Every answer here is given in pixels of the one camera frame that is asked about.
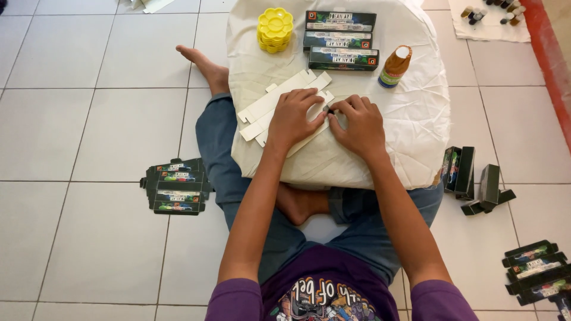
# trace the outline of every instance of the bottle label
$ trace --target bottle label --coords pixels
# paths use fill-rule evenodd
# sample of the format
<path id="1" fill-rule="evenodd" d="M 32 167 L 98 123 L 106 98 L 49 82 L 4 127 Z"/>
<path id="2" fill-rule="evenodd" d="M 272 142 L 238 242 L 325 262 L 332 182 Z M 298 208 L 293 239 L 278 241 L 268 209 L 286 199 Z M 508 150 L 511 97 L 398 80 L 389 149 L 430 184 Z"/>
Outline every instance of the bottle label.
<path id="1" fill-rule="evenodd" d="M 379 84 L 386 88 L 393 88 L 399 83 L 400 78 L 402 78 L 404 73 L 402 74 L 391 74 L 388 73 L 385 68 L 381 71 L 381 75 L 379 76 Z"/>

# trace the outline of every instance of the foot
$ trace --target foot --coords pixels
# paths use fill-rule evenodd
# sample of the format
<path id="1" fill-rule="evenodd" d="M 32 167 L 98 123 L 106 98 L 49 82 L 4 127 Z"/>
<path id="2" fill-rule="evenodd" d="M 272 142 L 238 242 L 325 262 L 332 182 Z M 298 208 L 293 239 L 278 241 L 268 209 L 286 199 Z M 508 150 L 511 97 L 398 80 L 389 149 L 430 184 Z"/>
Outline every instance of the foot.
<path id="1" fill-rule="evenodd" d="M 213 95 L 230 92 L 230 87 L 228 86 L 228 68 L 211 62 L 198 49 L 178 45 L 176 50 L 198 67 L 202 75 L 206 78 Z"/>
<path id="2" fill-rule="evenodd" d="M 319 192 L 297 190 L 284 183 L 278 186 L 276 207 L 295 225 L 300 226 L 307 221 L 315 212 L 313 206 L 314 194 Z"/>

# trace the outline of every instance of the stack of yellow palettes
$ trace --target stack of yellow palettes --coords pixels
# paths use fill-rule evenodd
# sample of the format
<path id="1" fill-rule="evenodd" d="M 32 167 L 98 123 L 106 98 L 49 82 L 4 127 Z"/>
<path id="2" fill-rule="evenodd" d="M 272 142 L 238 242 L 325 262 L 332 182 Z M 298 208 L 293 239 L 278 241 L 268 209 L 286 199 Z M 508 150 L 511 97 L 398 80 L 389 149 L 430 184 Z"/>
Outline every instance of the stack of yellow palettes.
<path id="1" fill-rule="evenodd" d="M 293 16 L 283 8 L 269 8 L 258 17 L 258 43 L 269 53 L 283 51 L 289 45 Z"/>

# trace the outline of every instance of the white cloth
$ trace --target white cloth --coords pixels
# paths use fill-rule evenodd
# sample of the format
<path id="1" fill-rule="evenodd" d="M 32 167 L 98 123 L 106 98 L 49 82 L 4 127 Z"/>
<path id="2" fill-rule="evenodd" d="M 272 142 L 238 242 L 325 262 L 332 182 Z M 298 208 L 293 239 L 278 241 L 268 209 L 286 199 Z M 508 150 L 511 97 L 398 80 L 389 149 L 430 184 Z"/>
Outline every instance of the white cloth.
<path id="1" fill-rule="evenodd" d="M 474 2 L 474 0 L 448 0 L 448 2 L 450 3 L 450 12 L 452 14 L 452 21 L 454 22 L 457 38 L 513 42 L 531 41 L 525 19 L 516 26 L 512 26 L 509 23 L 506 25 L 500 23 L 500 20 L 502 20 L 507 13 L 506 9 L 502 9 L 496 5 L 488 6 L 486 2 L 482 0 L 477 0 L 477 2 Z M 471 26 L 468 23 L 468 18 L 462 18 L 460 16 L 467 6 L 486 9 L 489 12 L 481 21 Z"/>
<path id="2" fill-rule="evenodd" d="M 281 53 L 269 54 L 256 41 L 258 15 L 269 7 L 283 7 L 294 18 L 291 43 Z M 384 117 L 386 148 L 407 189 L 428 187 L 442 165 L 450 133 L 450 104 L 444 65 L 432 22 L 413 0 L 238 0 L 228 19 L 227 47 L 230 90 L 236 111 L 264 95 L 272 83 L 280 84 L 307 68 L 302 41 L 306 10 L 377 14 L 372 49 L 380 50 L 376 71 L 327 71 L 329 90 L 336 100 L 352 94 L 367 96 Z M 411 65 L 394 89 L 381 87 L 377 78 L 384 61 L 398 45 L 412 47 Z M 246 142 L 238 130 L 248 123 L 238 119 L 232 157 L 242 175 L 253 177 L 262 148 Z M 338 144 L 329 129 L 288 158 L 281 180 L 288 183 L 373 188 L 366 164 Z"/>

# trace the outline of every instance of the white tiled floor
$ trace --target white tiled floor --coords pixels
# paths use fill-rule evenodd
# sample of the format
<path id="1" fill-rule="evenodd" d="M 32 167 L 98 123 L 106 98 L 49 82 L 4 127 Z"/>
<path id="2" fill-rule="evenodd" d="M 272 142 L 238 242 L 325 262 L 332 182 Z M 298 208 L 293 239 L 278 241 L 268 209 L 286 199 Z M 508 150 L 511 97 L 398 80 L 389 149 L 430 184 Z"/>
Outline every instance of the white tiled floor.
<path id="1" fill-rule="evenodd" d="M 210 92 L 174 47 L 227 65 L 235 0 L 176 0 L 153 15 L 118 1 L 12 0 L 0 16 L 0 320 L 206 314 L 228 235 L 221 210 L 212 198 L 198 217 L 155 215 L 136 182 L 151 164 L 199 157 Z M 449 145 L 475 146 L 476 173 L 499 164 L 518 196 L 468 218 L 445 195 L 432 232 L 482 321 L 555 321 L 553 304 L 507 294 L 500 262 L 545 238 L 571 255 L 571 157 L 531 46 L 456 39 L 447 0 L 423 8 L 447 67 Z M 326 216 L 305 226 L 318 240 L 343 229 Z M 404 273 L 390 290 L 407 320 Z"/>

